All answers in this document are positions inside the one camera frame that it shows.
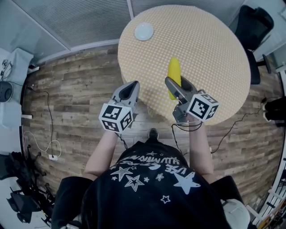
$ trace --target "black t-shirt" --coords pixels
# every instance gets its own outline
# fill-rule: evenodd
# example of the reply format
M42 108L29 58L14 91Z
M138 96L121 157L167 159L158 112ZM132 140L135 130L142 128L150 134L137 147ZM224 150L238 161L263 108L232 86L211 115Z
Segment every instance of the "black t-shirt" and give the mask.
M80 213L91 228L230 228L221 199L242 201L230 176L208 184L175 148L138 142L94 182L62 180L52 229Z

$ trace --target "black office chair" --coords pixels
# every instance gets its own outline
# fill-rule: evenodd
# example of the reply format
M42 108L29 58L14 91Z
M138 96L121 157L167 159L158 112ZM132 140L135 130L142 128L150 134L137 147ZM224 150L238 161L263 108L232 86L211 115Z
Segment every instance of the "black office chair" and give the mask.
M260 84L258 66L265 65L268 73L271 73L270 64L266 56L263 55L263 61L256 62L252 51L260 46L264 37L273 29L273 27L274 21L264 9L260 7L252 9L246 5L243 5L240 8L235 34L244 47L247 55L251 72L251 84L253 85Z
M13 166L14 164L11 155L0 154L0 180L16 176Z
M11 198L7 199L13 211L17 212L17 217L22 223L30 223L32 212L39 212L40 205L30 195L11 193Z

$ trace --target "floor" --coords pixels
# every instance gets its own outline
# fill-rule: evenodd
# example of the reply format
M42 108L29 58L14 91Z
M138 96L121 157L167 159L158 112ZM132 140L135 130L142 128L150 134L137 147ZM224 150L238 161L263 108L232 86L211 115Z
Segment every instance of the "floor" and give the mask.
M265 96L275 98L282 95L278 75L269 75L265 67L260 67L260 72L261 84L251 86L243 107L230 119L207 127L209 144L213 150L235 121L245 113L260 110L261 100ZM108 102L121 84L116 45L81 51L46 63L27 79L27 85L34 85L35 90L45 90L50 94L53 139L60 141L62 155L58 161L50 161L48 155L42 153L38 166L47 173L40 181L48 182L54 192L64 177L82 174L88 157L103 133L98 120L102 103ZM149 116L142 102L138 103L136 112L138 116L132 129L123 135L129 147L138 140L144 141L152 127L157 128L161 142L175 147L169 124L161 117ZM31 131L38 145L46 149L52 128L46 93L26 90L23 113L33 115L32 120L22 120L23 130ZM259 114L247 115L234 126L219 150L213 154L216 175L218 178L233 176L245 204L256 208L271 187L282 152L283 132L283 128L267 123L261 111ZM180 149L184 153L188 152L188 133L176 129L175 135ZM36 155L39 150L32 135L26 133L26 137L26 145L30 144L32 153ZM57 144L53 143L52 147L54 154L59 155ZM118 140L113 164L123 151L123 143Z

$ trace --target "wire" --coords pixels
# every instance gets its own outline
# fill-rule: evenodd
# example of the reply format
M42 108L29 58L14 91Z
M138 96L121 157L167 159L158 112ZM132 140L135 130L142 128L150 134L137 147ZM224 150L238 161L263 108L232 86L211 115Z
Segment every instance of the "wire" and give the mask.
M175 137L175 132L174 132L174 127L173 127L173 126L176 126L176 127L178 127L179 129L181 129L181 130L183 130L183 131L186 131L186 132L194 132L194 131L198 130L199 128L201 128L202 122L200 122L200 123L197 124L197 125L187 125L187 126L185 126L185 125L180 125L180 124L172 124L172 125L171 125L172 133L173 133L173 136L174 136L174 140L175 140L176 146L177 146L178 150L181 152L181 154L183 154L182 151L180 150L179 146L178 146L178 142L177 142L176 137ZM196 127L196 126L199 126L199 127L198 127L197 129L194 129L194 130L184 130L184 129L180 128L180 127Z
M9 83L17 84L17 83L12 82L12 81L5 81L5 82L9 82Z
M12 72L12 64L11 64L11 62L9 62L8 65L10 66L10 68L9 68L10 72L9 72L9 74L8 74L6 77L4 77L4 74L5 74L5 72L6 72L7 68L8 68L8 66L7 66L7 68L5 68L5 69L1 72L1 76L2 76L2 77L1 77L1 80L2 80L2 79L7 79L7 78L10 76L11 72Z
M232 127L230 128L230 130L225 134L225 136L223 136L223 138L221 139L221 141L219 142L219 145L217 147L217 149L215 151L212 151L211 153L215 153L218 151L219 147L220 147L220 144L222 143L223 139L230 133L230 131L232 130L232 128L234 127L234 125L238 122L241 122L243 121L243 119L245 118L246 115L257 115L259 112L261 111L261 108L256 112L256 113L246 113L243 115L242 119L241 120L237 120L233 123Z
M120 138L121 141L123 141L123 144L124 144L125 149L128 149L128 146L127 146L125 140L122 138L122 134L120 134L120 136L119 136L118 133L115 133L115 134Z
M34 92L36 92L36 93L42 93L42 92L46 92L47 94L48 94L48 98L47 98L47 103L48 103L48 109L49 109L49 112L50 112L50 118L51 118L51 121L52 121L52 133L51 133L51 135L50 135L50 144L51 144L51 146L50 146L50 148L51 148L51 154L52 154L52 157L54 157L54 155L53 155L53 144L52 144L52 142L53 142L53 132L54 132L54 123L53 123L53 118L52 118L52 113L51 113L51 111L50 111L50 105L49 105L49 98L50 98L50 94L47 92L47 91L35 91L33 88L31 88L31 87L28 87L28 89L30 89L30 90L32 90L32 91L34 91Z
M49 145L48 145L48 147L46 148L46 150L43 150L43 149L41 149L41 148L39 147L39 145L38 145L38 143L37 143L37 140L36 140L36 137L35 137L35 135L34 135L31 131L25 131L24 134L23 134L23 141L24 141L24 144L23 144L23 145L24 145L24 149L25 149L25 144L26 144L26 138L25 138L25 134L26 134L26 133L30 133L31 135L33 135L37 147L39 148L39 150L41 150L42 152L45 152L45 153L47 152L47 150L48 150L49 147L50 147L50 144L51 144L53 141L58 142L58 144L59 144L59 149L60 149L60 152L59 152L58 157L60 157L60 156L62 155L61 144L60 144L60 142L59 142L58 140L52 140L52 141L49 143Z

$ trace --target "person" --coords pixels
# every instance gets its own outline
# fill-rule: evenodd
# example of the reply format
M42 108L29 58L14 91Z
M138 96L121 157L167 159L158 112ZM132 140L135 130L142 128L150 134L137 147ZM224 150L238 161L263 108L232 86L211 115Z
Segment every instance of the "person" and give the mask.
M216 179L204 124L189 127L189 165L151 129L110 167L118 136L106 131L82 177L61 181L52 229L247 228L231 176Z
M271 120L286 120L286 97L276 99L262 104L263 117L267 122ZM285 126L285 123L279 123L278 126Z

